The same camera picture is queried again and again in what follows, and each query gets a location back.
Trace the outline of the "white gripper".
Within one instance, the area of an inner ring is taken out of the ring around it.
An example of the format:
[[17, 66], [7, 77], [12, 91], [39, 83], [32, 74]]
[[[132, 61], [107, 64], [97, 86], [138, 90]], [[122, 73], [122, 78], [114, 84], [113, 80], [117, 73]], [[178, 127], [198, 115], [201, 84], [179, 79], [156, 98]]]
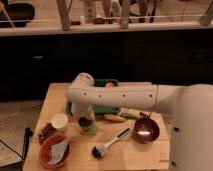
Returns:
[[83, 112], [78, 114], [76, 119], [82, 130], [88, 132], [94, 126], [95, 115], [94, 112]]

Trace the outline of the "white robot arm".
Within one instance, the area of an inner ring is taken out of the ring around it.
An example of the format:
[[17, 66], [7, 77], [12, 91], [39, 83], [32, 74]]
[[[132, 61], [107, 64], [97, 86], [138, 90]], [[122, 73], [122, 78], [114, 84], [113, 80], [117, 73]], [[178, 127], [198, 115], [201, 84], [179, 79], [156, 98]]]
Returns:
[[170, 114], [169, 171], [213, 171], [213, 85], [131, 85], [96, 87], [80, 73], [66, 91], [73, 113], [89, 114], [92, 105]]

